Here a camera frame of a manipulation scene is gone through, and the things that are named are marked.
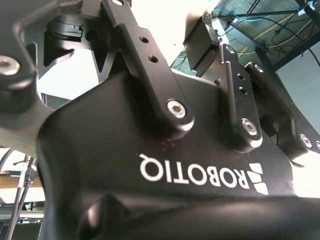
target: blue cable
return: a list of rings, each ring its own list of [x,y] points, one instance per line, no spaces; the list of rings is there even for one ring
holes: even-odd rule
[[[233,12],[231,12],[229,10],[226,10],[226,9],[223,9],[223,8],[215,8],[215,9],[213,9],[213,11],[225,12],[225,13],[228,13],[228,14],[231,14],[231,15],[235,16],[237,19],[241,19],[241,20],[246,21],[246,22],[258,22],[258,21],[263,20],[263,18],[257,18],[257,19],[253,19],[253,20],[252,19],[246,19],[244,17],[238,16],[238,15],[234,14]]]

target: metal pin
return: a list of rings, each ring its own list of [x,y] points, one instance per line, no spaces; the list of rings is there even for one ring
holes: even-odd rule
[[[20,70],[20,64],[10,56],[0,55],[0,75],[14,75]]]

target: mounting hole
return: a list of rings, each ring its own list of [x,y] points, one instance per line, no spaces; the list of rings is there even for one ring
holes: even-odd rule
[[[239,87],[240,92],[242,92],[243,94],[248,94],[247,91],[241,86]]]
[[[85,38],[89,42],[95,42],[99,37],[99,33],[96,30],[90,30],[86,33]]]
[[[147,44],[149,42],[149,40],[147,38],[145,38],[144,36],[139,37],[140,41]]]
[[[123,6],[123,5],[125,4],[123,0],[112,0],[112,2],[113,2],[114,4],[119,5],[119,6]]]
[[[242,76],[240,73],[237,74],[238,78],[240,78],[241,80],[245,80],[244,76]]]
[[[153,63],[159,62],[158,58],[156,58],[155,56],[150,55],[150,56],[148,56],[148,58],[149,58],[149,60],[150,60],[151,62],[153,62]]]

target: cable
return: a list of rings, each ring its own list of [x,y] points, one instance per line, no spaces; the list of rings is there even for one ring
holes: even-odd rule
[[[243,23],[243,22],[245,22],[245,21],[240,21],[240,22],[238,22],[236,25],[234,25],[231,29],[229,29],[228,31],[226,31],[224,34],[218,35],[218,37],[222,37],[222,36],[230,33],[235,27],[237,27],[239,24],[241,24],[241,23]]]
[[[245,22],[251,22],[251,23],[252,22],[259,22],[259,21],[261,21],[263,19],[262,17],[256,18],[254,20],[253,19],[246,19],[244,17],[241,17],[241,16],[238,16],[238,15],[234,14],[232,11],[229,11],[229,10],[226,10],[226,9],[223,9],[223,8],[215,8],[215,9],[213,9],[213,11],[225,12],[225,13],[231,14],[232,16],[235,16],[237,19],[241,19],[241,20],[243,20]]]
[[[2,168],[4,167],[5,165],[5,162],[7,161],[8,157],[13,153],[14,150],[12,149],[9,149],[1,158],[0,160],[0,172],[2,170]]]
[[[311,23],[311,22],[312,22],[312,20],[309,20],[296,34],[301,33],[302,30],[303,30],[309,23]],[[287,39],[287,40],[279,43],[278,45],[281,46],[281,45],[283,45],[283,44],[286,44],[287,42],[291,41],[291,40],[294,39],[295,37],[296,37],[296,36],[294,35],[294,36],[290,37],[289,39]],[[270,46],[269,48],[270,48],[270,49],[273,49],[273,48],[276,48],[276,47],[277,47],[276,45],[273,45],[273,46]]]
[[[36,179],[36,172],[37,172],[36,165],[37,165],[37,159],[31,157],[28,164],[27,173],[25,175],[24,189],[23,189],[18,210],[16,213],[16,222],[19,220],[20,212],[22,210],[22,207],[24,206],[28,190],[31,187],[31,185],[34,183],[34,180]]]
[[[315,53],[310,49],[310,47],[309,47],[296,33],[294,33],[293,31],[291,31],[291,30],[290,30],[289,28],[287,28],[286,26],[281,25],[280,22],[276,22],[276,21],[274,21],[274,20],[272,20],[272,19],[269,19],[269,18],[266,18],[266,17],[261,17],[261,18],[262,18],[262,19],[265,19],[265,20],[268,20],[268,21],[270,21],[270,22],[273,22],[274,24],[279,25],[280,27],[283,27],[284,29],[286,29],[287,31],[289,31],[290,33],[292,33],[295,37],[297,37],[297,38],[301,41],[301,43],[307,47],[307,49],[309,50],[309,52],[310,52],[310,53],[312,54],[312,56],[314,57],[316,63],[317,63],[318,66],[320,67],[320,62],[319,62],[317,56],[315,55]]]
[[[298,21],[289,22],[287,25],[293,24],[293,23],[296,23],[296,22],[298,22]],[[309,20],[302,28],[300,28],[300,30],[299,30],[296,34],[301,33],[302,30],[303,30],[309,23],[311,23],[311,22],[312,22],[312,20]],[[290,37],[289,39],[287,39],[287,40],[285,40],[285,41],[283,41],[283,42],[281,42],[281,43],[278,43],[278,46],[282,46],[282,45],[286,44],[287,42],[291,41],[291,40],[294,39],[295,37],[296,37],[296,36],[294,35],[294,36]],[[270,46],[269,49],[273,49],[273,48],[276,48],[276,47],[277,47],[277,45],[273,45],[273,46]],[[243,55],[250,55],[250,54],[255,54],[255,53],[256,53],[255,51],[251,51],[251,52],[243,53]]]
[[[293,14],[291,14],[291,15],[288,15],[287,17],[285,17],[284,19],[282,19],[282,20],[279,21],[279,22],[276,22],[276,21],[271,20],[272,22],[274,22],[274,23],[276,23],[276,24],[272,25],[271,27],[269,27],[268,29],[266,29],[265,31],[263,31],[262,33],[260,33],[259,35],[255,36],[255,37],[253,38],[253,41],[257,40],[258,38],[260,38],[260,37],[262,37],[263,35],[265,35],[265,34],[267,34],[268,32],[270,32],[270,31],[271,31],[272,29],[274,29],[278,24],[279,24],[280,26],[283,26],[283,25],[281,25],[280,23],[283,23],[284,21],[292,18],[292,16],[294,16],[294,15],[295,15],[295,13],[293,13]],[[261,19],[270,20],[269,18],[266,18],[266,17],[261,17]],[[247,49],[248,49],[248,47],[246,46],[246,47],[242,50],[242,52],[240,53],[240,55],[239,55],[238,57],[240,58]]]
[[[12,208],[9,227],[8,227],[8,230],[5,235],[5,240],[11,240],[12,235],[15,230],[15,227],[16,227],[17,212],[18,212],[18,207],[19,207],[21,189],[23,187],[24,180],[25,180],[25,174],[26,174],[25,165],[26,165],[27,161],[28,161],[28,156],[25,155],[24,160],[23,160],[23,167],[21,170],[20,178],[19,178],[18,187],[17,187],[16,194],[15,194],[15,200],[14,200],[14,204],[13,204],[13,208]]]

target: robotiq logo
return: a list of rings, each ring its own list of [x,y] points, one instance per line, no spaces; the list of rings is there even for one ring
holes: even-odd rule
[[[157,182],[161,180],[164,175],[167,183],[174,184],[190,184],[192,182],[195,185],[205,185],[208,180],[214,187],[221,187],[222,185],[228,188],[235,188],[238,184],[243,189],[250,189],[248,184],[247,176],[253,183],[255,190],[263,195],[268,195],[267,185],[262,182],[262,167],[260,163],[250,163],[249,167],[251,171],[244,171],[238,169],[229,169],[223,167],[221,169],[217,169],[215,166],[208,166],[206,169],[200,166],[199,164],[191,164],[187,168],[187,173],[184,175],[182,170],[182,163],[180,161],[175,162],[176,164],[176,172],[177,178],[173,178],[172,176],[172,162],[169,160],[164,160],[164,165],[157,159],[148,157],[144,154],[139,155],[142,158],[142,162],[140,164],[140,172],[142,176],[150,182]],[[148,173],[147,165],[153,165],[153,168],[157,168],[157,172]],[[198,173],[197,178],[194,177],[194,170],[197,170]]]

